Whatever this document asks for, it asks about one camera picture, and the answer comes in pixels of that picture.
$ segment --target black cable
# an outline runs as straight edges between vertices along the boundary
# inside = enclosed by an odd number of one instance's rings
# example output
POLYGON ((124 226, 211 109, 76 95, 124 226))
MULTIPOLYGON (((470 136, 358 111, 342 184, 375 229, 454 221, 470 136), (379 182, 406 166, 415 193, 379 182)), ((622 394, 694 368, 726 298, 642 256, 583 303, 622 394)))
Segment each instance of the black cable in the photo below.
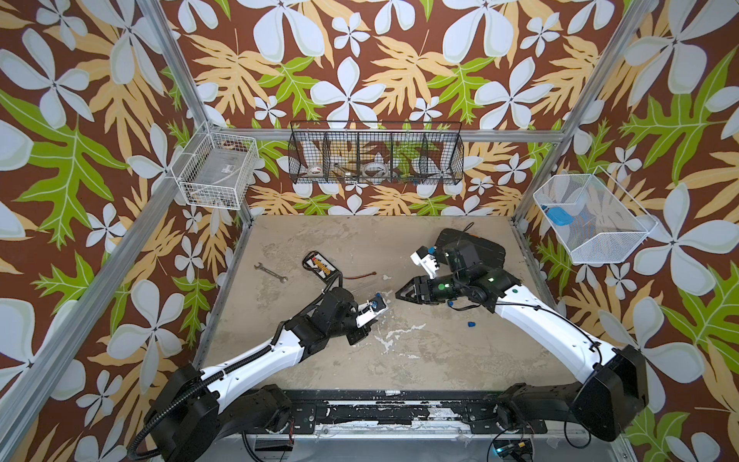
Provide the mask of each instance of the black cable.
POLYGON ((277 325, 277 331, 275 332, 275 335, 272 337, 272 341, 269 345, 262 348, 261 350, 247 356, 246 358, 243 358, 232 365, 226 367, 223 370, 218 371, 217 373, 213 374, 212 376, 208 377, 206 380, 199 382, 198 384, 195 384, 193 387, 189 388, 188 390, 185 390, 182 392, 179 396, 175 398, 175 400, 167 406, 162 412, 159 412, 154 417, 151 418, 151 420, 142 428, 142 430, 134 437, 133 441, 131 441, 131 444, 129 444, 127 456, 132 461, 144 461, 145 459, 153 458, 155 456, 158 456, 161 454, 161 451, 156 448, 152 449, 151 451, 144 452, 142 454, 139 454, 137 451, 139 444, 141 444, 142 441, 146 439, 146 436, 151 433, 151 431, 159 425, 159 423, 164 420, 164 418, 169 415, 170 412, 178 408, 180 405, 185 403, 190 397, 201 391, 202 389, 206 388, 208 385, 212 384, 216 380, 220 380, 223 378, 226 374, 229 374, 236 369, 239 369, 240 367, 245 366, 246 364, 249 364, 250 362, 261 358, 262 356, 266 355, 270 351, 272 351, 272 347, 277 344, 277 341, 279 339, 280 333, 282 332, 282 327, 285 325, 285 322, 280 322, 277 325))
POLYGON ((249 441, 246 439, 246 432, 241 432, 241 440, 244 441, 244 448, 246 448, 246 452, 249 454, 249 457, 251 457, 251 460, 254 462, 264 462, 262 459, 260 459, 256 454, 254 454, 254 450, 251 449, 251 446, 249 446, 249 441))
POLYGON ((454 311, 467 311, 467 310, 471 310, 472 308, 477 308, 477 307, 479 307, 479 305, 467 305, 467 306, 462 307, 462 308, 455 308, 453 306, 449 306, 449 307, 452 310, 454 310, 454 311))
POLYGON ((598 364, 603 365, 603 353, 601 353, 601 350, 600 350, 600 347, 599 347, 600 342, 595 342, 588 334, 586 334, 586 332, 583 329, 580 328, 580 326, 578 326, 574 322, 570 321, 569 319, 565 318, 564 316, 562 316, 561 314, 557 313, 556 311, 546 310, 541 305, 528 305, 526 303, 498 302, 495 305, 530 307, 530 308, 533 308, 534 310, 544 311, 545 313, 549 313, 549 314, 551 314, 553 316, 556 316, 557 318, 560 318, 560 319, 566 321, 569 325, 571 325, 572 327, 575 327, 575 329, 577 329, 577 331, 580 332, 590 342, 590 351, 594 351, 595 350, 595 351, 598 352, 598 358, 599 358, 598 359, 598 364))
MULTIPOLYGON (((572 403, 573 404, 575 404, 577 402, 577 399, 580 397, 580 393, 582 393, 582 391, 585 389, 585 384, 583 384, 582 387, 580 387, 580 390, 577 390, 577 394, 575 395, 575 399, 572 400, 572 403)), ((567 409, 567 415, 565 416, 565 425, 564 425, 564 428, 562 429, 562 431, 565 432, 565 440, 567 440, 567 442, 570 444, 570 446, 572 446, 575 449, 585 449, 586 447, 588 447, 588 445, 590 445, 590 441, 593 439, 593 434, 590 433, 590 430, 586 429, 586 430, 588 430, 588 442, 585 443, 583 446, 577 446, 576 444, 572 444, 572 441, 570 441, 570 437, 567 436, 567 420, 570 418, 570 415, 571 414, 572 414, 572 406, 570 406, 570 408, 567 409)))

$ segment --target tropical wallpaper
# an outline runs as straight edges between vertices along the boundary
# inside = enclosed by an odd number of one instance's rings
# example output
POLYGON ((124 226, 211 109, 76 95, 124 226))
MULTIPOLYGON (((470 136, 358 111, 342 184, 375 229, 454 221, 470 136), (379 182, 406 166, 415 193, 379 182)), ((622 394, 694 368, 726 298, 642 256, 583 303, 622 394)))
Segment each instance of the tropical wallpaper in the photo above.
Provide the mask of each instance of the tropical wallpaper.
MULTIPOLYGON (((115 258, 192 122, 134 0, 0 1, 0 36, 1 406, 115 258)), ((161 218, 14 461, 123 460, 167 375, 192 360, 239 223, 183 204, 161 218)))
MULTIPOLYGON (((624 10, 620 0, 163 1, 211 121, 285 128, 388 122, 559 129, 624 10)), ((254 214, 510 215, 548 143, 466 143, 456 186, 293 185, 260 142, 254 214)), ((395 151, 411 160, 419 144, 395 151)), ((433 178, 449 175, 430 166, 433 178)))
POLYGON ((535 207, 518 223, 561 309, 647 358, 650 404, 627 431, 643 461, 738 459, 738 13, 655 4, 559 161, 607 170, 659 219, 627 261, 572 265, 535 207))

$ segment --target blue plastic object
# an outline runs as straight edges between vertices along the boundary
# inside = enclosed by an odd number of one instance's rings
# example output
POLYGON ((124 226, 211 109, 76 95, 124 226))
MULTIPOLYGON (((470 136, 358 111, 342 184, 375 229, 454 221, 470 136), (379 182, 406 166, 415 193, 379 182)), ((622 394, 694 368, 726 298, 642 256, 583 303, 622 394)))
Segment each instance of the blue plastic object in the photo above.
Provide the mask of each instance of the blue plastic object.
POLYGON ((562 207, 542 207, 542 209, 554 225, 566 226, 575 220, 573 216, 567 213, 562 207))

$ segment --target wrench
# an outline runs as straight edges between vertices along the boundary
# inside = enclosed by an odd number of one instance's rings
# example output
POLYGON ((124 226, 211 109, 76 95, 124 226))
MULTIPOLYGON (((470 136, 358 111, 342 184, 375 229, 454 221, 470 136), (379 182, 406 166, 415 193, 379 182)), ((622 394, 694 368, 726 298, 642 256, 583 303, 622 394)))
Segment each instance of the wrench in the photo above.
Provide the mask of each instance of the wrench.
POLYGON ((262 262, 259 262, 258 265, 254 265, 254 269, 256 269, 256 270, 262 270, 265 273, 269 274, 270 276, 276 277, 277 279, 279 279, 279 281, 282 284, 284 284, 284 283, 287 282, 287 278, 285 276, 280 276, 279 274, 275 273, 274 271, 268 270, 267 268, 264 267, 264 265, 262 264, 262 262))

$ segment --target concrete floor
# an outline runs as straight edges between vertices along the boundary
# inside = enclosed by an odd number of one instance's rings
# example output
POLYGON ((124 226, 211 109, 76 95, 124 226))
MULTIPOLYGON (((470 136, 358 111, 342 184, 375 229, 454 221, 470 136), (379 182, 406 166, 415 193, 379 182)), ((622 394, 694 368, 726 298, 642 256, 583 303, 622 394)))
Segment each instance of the concrete floor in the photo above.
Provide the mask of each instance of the concrete floor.
POLYGON ((376 271, 377 276, 345 281, 344 287, 359 303, 381 292, 390 310, 357 345, 332 339, 320 353, 265 383, 286 389, 504 390, 521 381, 574 381, 548 351, 484 308, 458 313, 446 305, 395 299, 397 289, 423 274, 409 255, 420 245, 433 245, 442 229, 462 229, 471 221, 470 233, 502 245, 505 269, 535 292, 504 217, 257 217, 205 365, 263 342, 278 322, 319 294, 323 282, 301 266, 302 257, 317 250, 346 276, 376 271), (288 283, 255 270, 258 262, 287 276, 288 283), (468 327, 470 321, 476 325, 468 327))

